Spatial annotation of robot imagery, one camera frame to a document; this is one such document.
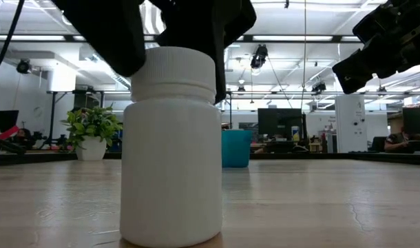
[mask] red object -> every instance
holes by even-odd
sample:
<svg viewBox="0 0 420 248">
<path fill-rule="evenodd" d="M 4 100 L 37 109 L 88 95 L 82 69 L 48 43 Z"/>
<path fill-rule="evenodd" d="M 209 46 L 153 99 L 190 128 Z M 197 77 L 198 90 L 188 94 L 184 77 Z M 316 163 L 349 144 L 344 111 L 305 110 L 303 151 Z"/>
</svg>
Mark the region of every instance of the red object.
<svg viewBox="0 0 420 248">
<path fill-rule="evenodd" d="M 6 140 L 7 138 L 10 138 L 13 134 L 16 134 L 18 131 L 19 128 L 17 126 L 11 127 L 10 129 L 0 134 L 0 139 Z"/>
</svg>

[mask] white plastic bottle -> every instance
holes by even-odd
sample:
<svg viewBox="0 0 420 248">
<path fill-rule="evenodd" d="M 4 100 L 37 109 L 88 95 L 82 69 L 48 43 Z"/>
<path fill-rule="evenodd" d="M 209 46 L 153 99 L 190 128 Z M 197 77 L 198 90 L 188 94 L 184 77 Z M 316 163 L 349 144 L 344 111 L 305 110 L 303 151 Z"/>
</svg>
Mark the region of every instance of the white plastic bottle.
<svg viewBox="0 0 420 248">
<path fill-rule="evenodd" d="M 144 247 L 186 247 L 222 227 L 221 120 L 204 53 L 147 51 L 124 112 L 120 232 Z"/>
</svg>

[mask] white flower pot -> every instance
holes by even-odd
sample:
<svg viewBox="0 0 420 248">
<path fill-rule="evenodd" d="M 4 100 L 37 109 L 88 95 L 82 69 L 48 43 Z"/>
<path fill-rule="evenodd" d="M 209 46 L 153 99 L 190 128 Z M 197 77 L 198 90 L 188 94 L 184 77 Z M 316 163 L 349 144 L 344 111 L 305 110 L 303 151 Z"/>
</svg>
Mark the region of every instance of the white flower pot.
<svg viewBox="0 0 420 248">
<path fill-rule="evenodd" d="M 80 146 L 75 149 L 77 158 L 80 161 L 100 161 L 105 156 L 106 140 L 100 142 L 100 137 L 85 136 L 85 141 L 80 143 Z"/>
</svg>

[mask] security camera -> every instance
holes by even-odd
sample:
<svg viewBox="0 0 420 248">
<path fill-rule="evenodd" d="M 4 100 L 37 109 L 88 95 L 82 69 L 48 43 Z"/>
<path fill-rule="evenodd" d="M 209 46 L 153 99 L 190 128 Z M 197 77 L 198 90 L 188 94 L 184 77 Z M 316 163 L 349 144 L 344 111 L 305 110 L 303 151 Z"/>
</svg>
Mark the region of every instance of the security camera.
<svg viewBox="0 0 420 248">
<path fill-rule="evenodd" d="M 31 64 L 29 59 L 21 59 L 19 64 L 17 64 L 16 70 L 20 74 L 29 74 L 31 73 Z"/>
</svg>

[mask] potted plant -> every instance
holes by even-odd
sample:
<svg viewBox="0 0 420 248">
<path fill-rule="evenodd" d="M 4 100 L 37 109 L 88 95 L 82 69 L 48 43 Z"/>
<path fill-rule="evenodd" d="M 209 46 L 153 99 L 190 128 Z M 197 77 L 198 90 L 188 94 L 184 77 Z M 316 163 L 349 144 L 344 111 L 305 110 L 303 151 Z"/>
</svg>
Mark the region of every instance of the potted plant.
<svg viewBox="0 0 420 248">
<path fill-rule="evenodd" d="M 111 111 L 112 107 L 85 108 L 68 112 L 67 119 L 62 121 L 70 132 L 67 142 L 80 161 L 102 160 L 106 146 L 112 145 L 112 137 L 123 128 Z"/>
</svg>

